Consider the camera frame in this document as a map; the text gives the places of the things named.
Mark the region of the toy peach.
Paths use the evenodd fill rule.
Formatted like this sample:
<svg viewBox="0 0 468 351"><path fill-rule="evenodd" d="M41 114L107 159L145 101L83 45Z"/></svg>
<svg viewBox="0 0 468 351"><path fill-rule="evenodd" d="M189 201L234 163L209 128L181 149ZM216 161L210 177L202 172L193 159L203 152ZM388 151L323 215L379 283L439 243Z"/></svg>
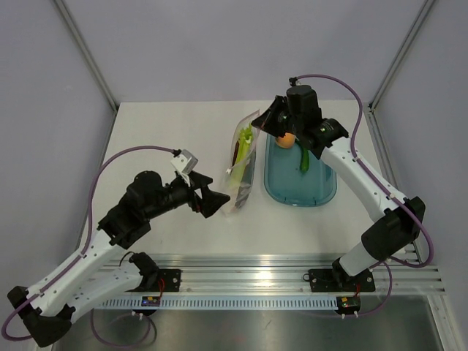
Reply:
<svg viewBox="0 0 468 351"><path fill-rule="evenodd" d="M286 133L283 137L277 137L275 142L280 148L290 149L295 145L295 136L293 134Z"/></svg>

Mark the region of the celery stalk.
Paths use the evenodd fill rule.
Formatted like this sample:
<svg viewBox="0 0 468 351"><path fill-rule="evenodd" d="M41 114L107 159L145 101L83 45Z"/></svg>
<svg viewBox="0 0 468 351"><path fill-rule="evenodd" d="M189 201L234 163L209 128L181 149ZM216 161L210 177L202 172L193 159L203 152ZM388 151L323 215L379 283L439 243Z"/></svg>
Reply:
<svg viewBox="0 0 468 351"><path fill-rule="evenodd" d="M230 167L227 170L227 186L231 189L239 187L241 184L241 179L243 178L244 170L252 151L254 141L252 126L248 124L241 128L236 135L235 142L237 139L239 139L240 148L238 150L236 163L233 167Z"/></svg>

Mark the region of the clear zip top bag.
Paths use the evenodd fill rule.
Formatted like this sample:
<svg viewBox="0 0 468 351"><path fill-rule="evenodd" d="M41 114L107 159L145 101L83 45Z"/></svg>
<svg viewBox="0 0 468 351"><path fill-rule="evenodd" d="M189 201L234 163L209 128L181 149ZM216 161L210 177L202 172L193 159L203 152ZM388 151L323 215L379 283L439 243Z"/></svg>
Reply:
<svg viewBox="0 0 468 351"><path fill-rule="evenodd" d="M221 182L222 192L230 196L222 206L225 216L238 213L251 194L259 137L259 130L252 126L252 122L259 116L260 111L256 110L241 119L233 134L230 158Z"/></svg>

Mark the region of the orange papaya slice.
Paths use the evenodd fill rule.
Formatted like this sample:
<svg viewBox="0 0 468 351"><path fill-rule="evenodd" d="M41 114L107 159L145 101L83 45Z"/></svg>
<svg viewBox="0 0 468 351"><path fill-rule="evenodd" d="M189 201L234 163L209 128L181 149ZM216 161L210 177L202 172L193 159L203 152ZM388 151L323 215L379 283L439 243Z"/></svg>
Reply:
<svg viewBox="0 0 468 351"><path fill-rule="evenodd" d="M235 148L234 148L234 151L233 151L231 167L233 167L235 165L235 163L236 163L239 148L240 148L240 142L239 142L239 139L237 139L236 143L235 143Z"/></svg>

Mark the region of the green chili pepper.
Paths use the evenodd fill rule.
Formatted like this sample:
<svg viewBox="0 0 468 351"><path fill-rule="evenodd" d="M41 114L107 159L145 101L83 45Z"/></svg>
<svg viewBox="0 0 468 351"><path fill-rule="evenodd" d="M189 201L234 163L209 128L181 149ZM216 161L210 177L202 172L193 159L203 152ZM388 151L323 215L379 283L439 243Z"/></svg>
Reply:
<svg viewBox="0 0 468 351"><path fill-rule="evenodd" d="M300 146L300 149L301 149L301 161L300 161L299 169L303 174L305 174L308 172L309 165L310 165L309 151L303 146Z"/></svg>

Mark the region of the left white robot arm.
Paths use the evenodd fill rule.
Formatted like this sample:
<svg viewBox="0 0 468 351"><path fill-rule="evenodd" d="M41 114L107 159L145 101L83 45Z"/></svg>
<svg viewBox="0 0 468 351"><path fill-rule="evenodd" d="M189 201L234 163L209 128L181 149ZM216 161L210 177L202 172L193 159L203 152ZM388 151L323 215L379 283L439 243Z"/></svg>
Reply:
<svg viewBox="0 0 468 351"><path fill-rule="evenodd" d="M163 184L160 175L144 171L135 176L118 204L99 222L85 246L53 273L30 287L14 287L7 297L39 347L61 339L84 314L126 291L165 290L158 265L144 252L133 254L110 275L88 279L111 258L125 255L147 234L150 221L182 205L205 218L213 216L230 196L209 189L212 178L192 171Z"/></svg>

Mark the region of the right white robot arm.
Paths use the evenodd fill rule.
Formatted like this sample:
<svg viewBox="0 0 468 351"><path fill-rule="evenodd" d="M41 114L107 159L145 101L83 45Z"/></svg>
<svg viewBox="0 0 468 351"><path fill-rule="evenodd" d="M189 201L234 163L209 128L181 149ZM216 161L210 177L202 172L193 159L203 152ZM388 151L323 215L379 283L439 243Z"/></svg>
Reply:
<svg viewBox="0 0 468 351"><path fill-rule="evenodd" d="M292 86L285 96L275 97L252 126L272 137L295 136L316 159L336 172L373 221L360 242L333 262L331 278L339 289L350 289L364 271L392 258L424 233L424 202L419 197L408 198L369 165L341 123L323 117L311 86Z"/></svg>

